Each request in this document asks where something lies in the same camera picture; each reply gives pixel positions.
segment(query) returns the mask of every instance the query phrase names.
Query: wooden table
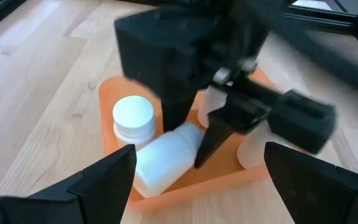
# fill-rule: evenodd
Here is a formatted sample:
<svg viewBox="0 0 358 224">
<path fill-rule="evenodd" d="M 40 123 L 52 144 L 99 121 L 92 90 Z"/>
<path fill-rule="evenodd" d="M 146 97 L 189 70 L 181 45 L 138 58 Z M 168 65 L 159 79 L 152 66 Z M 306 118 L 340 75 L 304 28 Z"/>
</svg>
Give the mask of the wooden table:
<svg viewBox="0 0 358 224">
<path fill-rule="evenodd" d="M 112 23 L 148 8 L 116 1 L 28 0 L 0 22 L 0 195 L 32 194 L 104 156 L 98 87 L 122 73 Z M 316 35 L 327 44 L 340 42 L 358 60 L 354 38 Z M 259 61 L 280 90 L 296 88 L 337 105 L 338 129 L 319 157 L 358 172 L 358 93 L 274 35 Z M 153 214 L 127 210 L 122 222 L 292 220 L 271 180 L 263 180 Z"/>
</svg>

